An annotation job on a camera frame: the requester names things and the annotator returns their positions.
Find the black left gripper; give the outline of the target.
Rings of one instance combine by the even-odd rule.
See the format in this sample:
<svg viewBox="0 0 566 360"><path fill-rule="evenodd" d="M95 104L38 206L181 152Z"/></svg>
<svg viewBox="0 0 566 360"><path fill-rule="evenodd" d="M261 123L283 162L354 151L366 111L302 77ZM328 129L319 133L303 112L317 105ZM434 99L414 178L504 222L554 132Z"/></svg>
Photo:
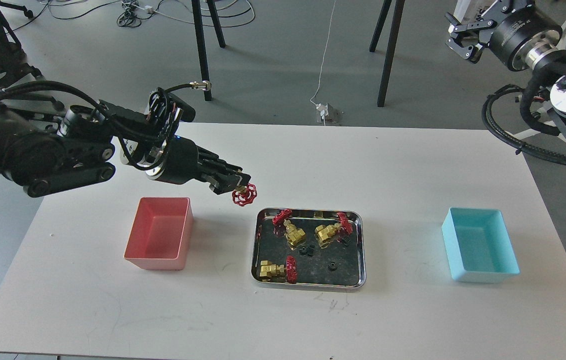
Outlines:
<svg viewBox="0 0 566 360"><path fill-rule="evenodd" d="M251 180L241 167L226 162L185 137L174 137L161 164L145 173L150 180L174 185L184 185L190 180L207 183L217 195L247 188Z"/></svg>

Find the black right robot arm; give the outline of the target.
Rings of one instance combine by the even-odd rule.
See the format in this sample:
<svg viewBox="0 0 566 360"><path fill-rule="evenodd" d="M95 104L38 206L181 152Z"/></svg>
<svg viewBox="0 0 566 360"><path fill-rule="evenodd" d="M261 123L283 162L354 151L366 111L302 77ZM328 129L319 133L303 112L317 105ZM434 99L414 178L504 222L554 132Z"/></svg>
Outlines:
<svg viewBox="0 0 566 360"><path fill-rule="evenodd" d="M534 0L459 0L452 13L447 46L459 57L478 63L484 50L510 71L530 70L525 87L508 84L488 95L481 118L486 129L517 154L566 167L566 153L532 145L504 130L493 116L493 104L519 93L518 111L538 133L566 140L566 34Z"/></svg>

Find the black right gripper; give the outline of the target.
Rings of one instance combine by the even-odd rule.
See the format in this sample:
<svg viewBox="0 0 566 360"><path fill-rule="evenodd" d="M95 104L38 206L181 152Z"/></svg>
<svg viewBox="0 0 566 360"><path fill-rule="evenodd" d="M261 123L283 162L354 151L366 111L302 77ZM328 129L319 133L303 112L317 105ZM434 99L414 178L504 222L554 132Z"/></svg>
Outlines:
<svg viewBox="0 0 566 360"><path fill-rule="evenodd" d="M528 53L536 43L555 46L563 29L539 10L533 0L487 0L481 5L482 19L461 23L451 13L447 46L459 57L477 64L484 52L490 50L510 71L532 67Z"/></svg>

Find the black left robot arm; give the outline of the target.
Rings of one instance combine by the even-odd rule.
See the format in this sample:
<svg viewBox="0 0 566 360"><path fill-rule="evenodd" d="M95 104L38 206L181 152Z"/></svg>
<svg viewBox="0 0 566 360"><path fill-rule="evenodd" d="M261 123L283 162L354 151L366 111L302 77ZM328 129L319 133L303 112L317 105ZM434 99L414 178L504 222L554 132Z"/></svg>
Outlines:
<svg viewBox="0 0 566 360"><path fill-rule="evenodd" d="M189 82L150 92L146 112L104 100L95 101L79 89L52 80L34 80L0 89L0 175L21 186L31 198L107 182L116 173L111 163L117 140L121 162L156 182L184 185L207 183L217 194L229 193L244 207L257 197L251 176L216 153L178 135L196 110L175 95L180 89L209 91L210 82ZM64 116L6 105L21 95L57 91L77 96Z"/></svg>

